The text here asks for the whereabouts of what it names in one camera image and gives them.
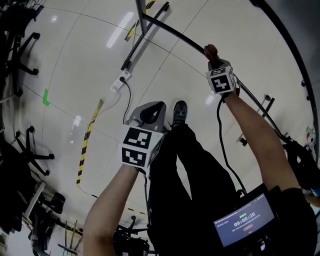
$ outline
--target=black cable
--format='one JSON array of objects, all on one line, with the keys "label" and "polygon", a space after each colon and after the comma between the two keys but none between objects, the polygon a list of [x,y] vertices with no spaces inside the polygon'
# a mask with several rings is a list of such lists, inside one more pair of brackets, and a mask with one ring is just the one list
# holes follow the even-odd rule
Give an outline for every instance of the black cable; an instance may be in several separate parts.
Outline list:
[{"label": "black cable", "polygon": [[129,93],[130,93],[130,94],[129,94],[128,106],[126,107],[126,110],[125,110],[124,115],[123,115],[123,120],[122,120],[122,123],[125,124],[126,114],[127,114],[128,109],[129,109],[130,102],[131,102],[131,89],[130,89],[129,85],[127,84],[127,82],[126,82],[126,80],[125,80],[125,78],[124,78],[123,76],[121,76],[119,80],[128,87]]},{"label": "black cable", "polygon": [[216,108],[216,118],[218,119],[218,123],[219,123],[219,139],[220,139],[220,144],[221,144],[221,149],[222,149],[222,153],[223,153],[223,158],[225,161],[225,165],[230,169],[230,171],[234,174],[234,176],[236,177],[236,179],[238,180],[238,182],[240,183],[242,189],[244,191],[246,191],[246,188],[244,186],[244,184],[242,183],[241,179],[239,178],[239,176],[236,174],[236,172],[231,168],[231,166],[228,163],[228,159],[227,159],[227,155],[226,155],[226,150],[225,150],[225,146],[224,146],[224,140],[222,138],[222,122],[220,119],[220,107],[222,102],[224,101],[223,98],[220,99],[219,104]]},{"label": "black cable", "polygon": [[148,204],[148,197],[147,197],[147,176],[144,175],[144,197],[145,197],[145,205],[146,205],[146,212],[147,212],[147,216],[148,216],[148,223],[149,223],[149,228],[151,227],[151,223],[150,223],[150,216],[149,216],[149,204]]},{"label": "black cable", "polygon": [[85,193],[85,194],[87,194],[87,195],[89,195],[89,196],[92,196],[92,197],[94,197],[94,198],[98,198],[98,197],[97,197],[96,195],[94,195],[94,194],[89,194],[89,193],[83,191],[80,186],[78,186],[78,188],[79,188],[83,193]]}]

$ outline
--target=yellow black tape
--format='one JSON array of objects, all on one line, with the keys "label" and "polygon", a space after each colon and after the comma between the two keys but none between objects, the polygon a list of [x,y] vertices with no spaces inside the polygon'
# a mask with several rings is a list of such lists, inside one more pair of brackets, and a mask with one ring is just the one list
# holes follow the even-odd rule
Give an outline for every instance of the yellow black tape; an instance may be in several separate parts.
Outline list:
[{"label": "yellow black tape", "polygon": [[129,210],[129,211],[131,211],[131,212],[135,212],[135,213],[137,213],[137,214],[143,214],[143,215],[146,215],[144,212],[142,212],[142,211],[138,211],[138,210],[134,210],[134,209],[131,209],[131,208],[125,208],[126,210]]},{"label": "yellow black tape", "polygon": [[[150,2],[148,2],[148,4],[145,6],[145,14],[149,13],[150,8],[154,5],[155,1],[156,0],[150,0]],[[140,24],[139,20],[135,24],[133,24],[133,26],[130,28],[128,34],[126,34],[124,40],[126,40],[127,42],[130,40],[132,35],[135,33],[136,27],[138,27],[139,24]]]},{"label": "yellow black tape", "polygon": [[83,143],[82,143],[82,150],[81,150],[81,159],[80,159],[79,170],[78,170],[78,178],[76,179],[76,186],[77,187],[79,187],[80,181],[81,181],[81,175],[82,175],[82,171],[83,171],[83,167],[84,167],[84,163],[85,163],[85,156],[86,156],[86,152],[87,152],[88,139],[89,139],[90,133],[94,127],[96,117],[97,117],[103,104],[104,104],[104,101],[102,99],[100,99],[99,104],[93,114],[91,122],[89,123],[89,125],[86,129],[85,135],[84,135],[84,139],[83,139]]}]

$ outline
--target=display screen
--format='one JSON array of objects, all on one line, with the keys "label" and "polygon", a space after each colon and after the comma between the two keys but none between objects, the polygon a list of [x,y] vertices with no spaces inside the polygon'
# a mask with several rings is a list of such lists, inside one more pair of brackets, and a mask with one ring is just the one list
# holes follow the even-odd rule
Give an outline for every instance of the display screen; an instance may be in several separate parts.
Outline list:
[{"label": "display screen", "polygon": [[223,247],[229,246],[259,230],[275,218],[265,194],[240,209],[214,221]]}]

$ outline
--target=black metal frame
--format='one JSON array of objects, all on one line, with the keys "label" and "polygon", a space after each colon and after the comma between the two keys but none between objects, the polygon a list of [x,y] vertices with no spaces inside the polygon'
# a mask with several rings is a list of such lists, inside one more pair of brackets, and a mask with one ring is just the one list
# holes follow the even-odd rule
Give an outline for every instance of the black metal frame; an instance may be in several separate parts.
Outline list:
[{"label": "black metal frame", "polygon": [[[138,11],[138,16],[139,16],[139,20],[140,20],[140,25],[145,22],[146,20],[149,21],[149,25],[146,28],[146,32],[149,31],[149,29],[151,28],[151,26],[153,24],[157,25],[158,27],[168,31],[169,33],[175,35],[176,37],[178,37],[179,39],[183,40],[184,42],[186,42],[188,45],[190,45],[191,47],[193,47],[194,49],[198,50],[198,52],[200,52],[201,54],[205,54],[205,50],[198,45],[197,43],[195,43],[194,41],[192,41],[190,38],[186,37],[185,35],[183,35],[182,33],[180,33],[179,31],[175,30],[174,28],[164,24],[163,22],[161,22],[160,20],[157,20],[157,18],[160,16],[160,14],[163,11],[166,11],[169,7],[169,2],[166,2],[162,8],[157,12],[157,14],[154,17],[150,17],[149,15],[146,15],[146,0],[135,0],[136,2],[136,7],[137,7],[137,11]],[[130,65],[130,59],[132,57],[132,55],[134,54],[134,52],[136,51],[136,49],[138,48],[139,44],[142,42],[143,38],[145,37],[145,35],[147,33],[144,33],[143,28],[142,29],[142,35],[140,36],[139,40],[135,43],[135,45],[133,46],[131,52],[129,53],[128,57],[126,58],[126,60],[124,61],[121,70],[126,69],[129,65]],[[278,135],[278,137],[283,140],[285,143],[287,143],[289,140],[288,138],[286,138],[278,129],[277,125],[275,124],[275,122],[272,120],[272,118],[270,117],[270,115],[268,114],[268,112],[265,110],[265,108],[261,105],[261,103],[256,99],[256,97],[251,93],[251,91],[249,91],[249,89],[239,80],[239,85],[241,87],[241,89],[251,98],[251,100],[261,109],[263,115],[270,121],[271,125],[274,128],[274,131],[276,132],[276,134]]]},{"label": "black metal frame", "polygon": [[268,16],[268,18],[272,21],[274,26],[278,29],[280,34],[282,35],[283,39],[285,40],[286,44],[288,45],[299,69],[301,72],[301,75],[304,80],[304,84],[308,93],[308,100],[310,100],[312,114],[313,114],[313,126],[315,129],[315,161],[318,162],[319,159],[319,123],[318,123],[318,112],[317,112],[317,105],[316,100],[314,96],[314,91],[312,88],[312,84],[309,78],[309,74],[307,71],[307,68],[305,66],[304,60],[302,59],[302,56],[300,55],[300,52],[289,34],[288,30],[286,29],[285,25],[282,23],[280,18],[277,16],[277,14],[274,12],[274,10],[267,4],[265,0],[250,0],[253,2],[253,4],[259,8],[261,8],[264,13]]}]

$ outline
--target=black sneaker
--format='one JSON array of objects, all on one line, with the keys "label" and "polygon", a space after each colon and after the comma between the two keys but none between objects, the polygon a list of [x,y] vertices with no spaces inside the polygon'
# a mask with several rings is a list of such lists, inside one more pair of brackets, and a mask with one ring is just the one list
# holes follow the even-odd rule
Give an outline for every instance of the black sneaker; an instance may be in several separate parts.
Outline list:
[{"label": "black sneaker", "polygon": [[173,109],[173,122],[171,127],[175,128],[176,126],[184,125],[186,123],[187,114],[187,103],[184,100],[179,100]]}]

